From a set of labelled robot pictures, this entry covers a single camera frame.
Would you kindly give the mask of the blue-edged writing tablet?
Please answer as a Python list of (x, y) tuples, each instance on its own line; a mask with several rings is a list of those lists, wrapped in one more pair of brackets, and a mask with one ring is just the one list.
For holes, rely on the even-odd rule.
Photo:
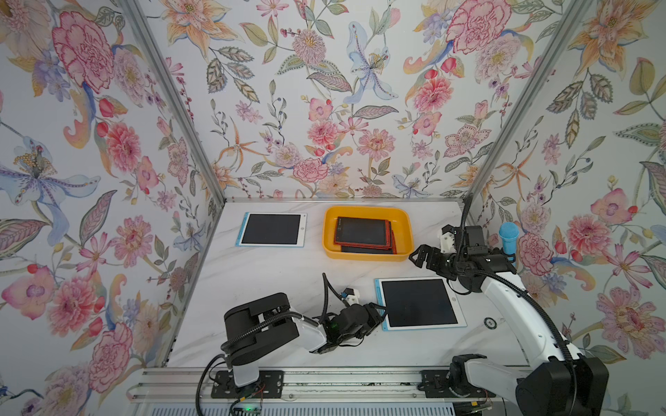
[(304, 213), (246, 213), (236, 245), (239, 247), (303, 247)]
[(377, 301), (387, 317), (383, 330), (411, 331), (466, 328), (467, 321), (442, 277), (375, 280)]

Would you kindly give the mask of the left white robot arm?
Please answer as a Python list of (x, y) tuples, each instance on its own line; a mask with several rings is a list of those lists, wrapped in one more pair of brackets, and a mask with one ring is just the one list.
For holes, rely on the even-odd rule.
[(353, 289), (338, 292), (322, 275), (324, 302), (317, 317), (307, 317), (291, 308), (282, 292), (245, 303), (224, 315), (227, 341), (220, 347), (237, 388), (259, 381), (258, 360), (295, 342), (309, 353), (324, 355), (362, 343), (383, 325), (387, 308), (377, 303), (361, 304)]

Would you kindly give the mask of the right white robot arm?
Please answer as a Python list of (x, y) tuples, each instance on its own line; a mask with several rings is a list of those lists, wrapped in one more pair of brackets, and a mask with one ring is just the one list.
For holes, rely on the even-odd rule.
[(516, 253), (515, 236), (492, 248), (480, 227), (446, 225), (439, 246), (422, 244), (409, 255), (416, 267), (459, 282), (465, 294), (489, 299), (513, 331), (530, 367), (522, 371), (485, 355), (456, 355), (443, 386), (458, 397), (493, 393), (515, 404), (523, 415), (599, 415), (608, 369), (567, 341), (529, 294), (514, 266)]

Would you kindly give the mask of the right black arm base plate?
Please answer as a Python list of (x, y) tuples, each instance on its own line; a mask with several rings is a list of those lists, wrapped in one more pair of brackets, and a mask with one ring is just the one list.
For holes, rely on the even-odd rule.
[(473, 387), (461, 377), (451, 376), (447, 369), (423, 370), (417, 388), (428, 399), (493, 399), (496, 395), (482, 388)]

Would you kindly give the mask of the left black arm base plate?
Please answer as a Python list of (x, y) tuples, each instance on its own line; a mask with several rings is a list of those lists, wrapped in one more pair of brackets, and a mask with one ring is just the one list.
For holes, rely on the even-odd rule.
[(257, 381), (241, 388), (236, 386), (230, 372), (218, 371), (214, 376), (211, 398), (216, 400), (280, 399), (283, 388), (284, 371), (260, 370)]

